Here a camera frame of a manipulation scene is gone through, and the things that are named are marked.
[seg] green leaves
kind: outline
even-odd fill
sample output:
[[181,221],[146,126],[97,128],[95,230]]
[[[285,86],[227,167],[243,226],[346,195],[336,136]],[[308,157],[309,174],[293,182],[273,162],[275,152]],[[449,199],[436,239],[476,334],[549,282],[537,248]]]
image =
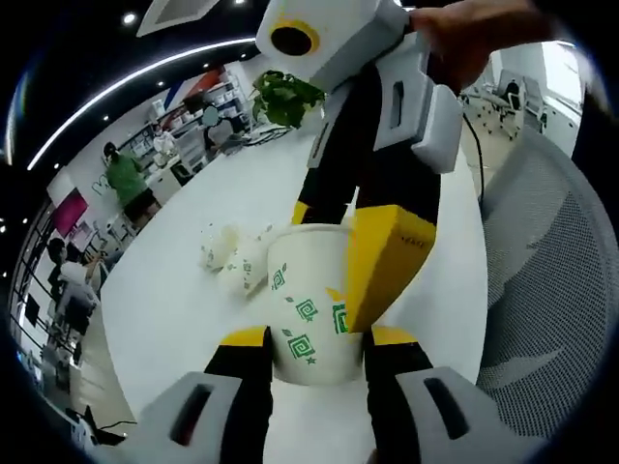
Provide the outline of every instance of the green leaves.
[[261,113],[274,124],[298,129],[308,109],[324,102],[325,93],[292,74],[267,71],[253,83],[259,92],[253,103],[253,117]]

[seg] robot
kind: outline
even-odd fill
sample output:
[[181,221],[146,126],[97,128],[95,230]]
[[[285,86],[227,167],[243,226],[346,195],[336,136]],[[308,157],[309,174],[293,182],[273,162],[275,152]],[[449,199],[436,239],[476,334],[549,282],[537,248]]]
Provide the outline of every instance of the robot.
[[[515,435],[489,397],[450,368],[432,368],[409,333],[374,325],[425,263],[440,175],[455,168],[461,108],[440,61],[393,0],[272,0],[256,43],[329,94],[292,223],[340,223],[359,188],[346,317],[364,334],[378,461],[524,459],[542,440]],[[165,391],[125,442],[96,456],[262,462],[272,362],[268,327],[229,335],[204,373]]]

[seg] green shirt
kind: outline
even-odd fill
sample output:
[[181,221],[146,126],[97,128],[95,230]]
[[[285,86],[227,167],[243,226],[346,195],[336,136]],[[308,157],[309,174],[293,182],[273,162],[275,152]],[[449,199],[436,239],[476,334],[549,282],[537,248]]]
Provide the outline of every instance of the green shirt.
[[118,160],[111,161],[107,167],[105,172],[107,183],[116,190],[118,201],[123,208],[147,189],[139,171],[138,162],[127,155],[120,155]]

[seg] cable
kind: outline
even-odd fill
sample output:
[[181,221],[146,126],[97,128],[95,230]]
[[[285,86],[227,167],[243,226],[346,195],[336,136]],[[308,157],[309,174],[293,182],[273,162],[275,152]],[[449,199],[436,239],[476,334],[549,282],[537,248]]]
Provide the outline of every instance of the cable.
[[99,427],[99,430],[106,430],[107,428],[115,427],[116,425],[120,425],[121,423],[137,424],[137,422],[134,421],[134,420],[119,420],[119,421],[113,423],[112,425],[106,425],[105,427]]
[[482,207],[484,206],[484,193],[485,193],[485,188],[484,188],[484,157],[482,156],[482,145],[480,144],[480,139],[477,136],[477,133],[475,132],[475,130],[473,129],[473,125],[468,120],[468,116],[466,116],[466,113],[462,113],[462,116],[464,116],[464,121],[466,121],[466,125],[471,130],[471,133],[473,134],[473,138],[475,138],[475,143],[477,144],[477,153],[480,156],[480,180],[482,182],[482,191],[480,192],[480,209],[482,209]]

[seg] white paper cup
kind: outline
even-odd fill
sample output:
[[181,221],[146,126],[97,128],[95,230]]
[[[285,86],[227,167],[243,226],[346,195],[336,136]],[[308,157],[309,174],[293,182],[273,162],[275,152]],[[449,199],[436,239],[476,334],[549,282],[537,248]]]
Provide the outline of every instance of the white paper cup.
[[239,242],[239,231],[233,225],[226,225],[219,234],[207,237],[202,246],[200,265],[207,270],[221,269],[230,258]]
[[334,385],[361,373],[361,335],[348,333],[343,290],[349,227],[291,226],[267,263],[275,376],[291,384]]
[[217,282],[229,296],[246,297],[266,277],[266,247],[260,241],[245,240],[227,260]]

